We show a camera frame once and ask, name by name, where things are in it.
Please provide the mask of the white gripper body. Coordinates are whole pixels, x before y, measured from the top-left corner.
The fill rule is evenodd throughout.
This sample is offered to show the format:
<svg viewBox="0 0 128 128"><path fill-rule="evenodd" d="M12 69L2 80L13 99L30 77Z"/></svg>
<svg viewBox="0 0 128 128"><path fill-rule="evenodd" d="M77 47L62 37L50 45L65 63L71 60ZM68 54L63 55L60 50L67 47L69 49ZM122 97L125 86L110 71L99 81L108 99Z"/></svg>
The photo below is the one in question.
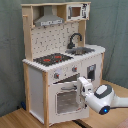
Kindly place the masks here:
<svg viewBox="0 0 128 128"><path fill-rule="evenodd" d="M93 91L93 85L90 79L84 77L79 77L77 79L77 95L76 101L81 104L89 92Z"/></svg>

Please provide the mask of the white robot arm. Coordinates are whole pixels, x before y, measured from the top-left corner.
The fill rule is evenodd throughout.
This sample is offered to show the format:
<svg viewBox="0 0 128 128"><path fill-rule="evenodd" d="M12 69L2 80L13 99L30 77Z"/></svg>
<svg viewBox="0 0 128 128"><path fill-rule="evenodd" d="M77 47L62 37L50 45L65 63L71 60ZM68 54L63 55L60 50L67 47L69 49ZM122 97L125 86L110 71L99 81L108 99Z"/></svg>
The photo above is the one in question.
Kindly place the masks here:
<svg viewBox="0 0 128 128"><path fill-rule="evenodd" d="M110 85L100 85L93 90L90 79L79 77L77 79L77 96L78 103L87 104L95 112L104 115L114 108L128 108L128 97L118 97Z"/></svg>

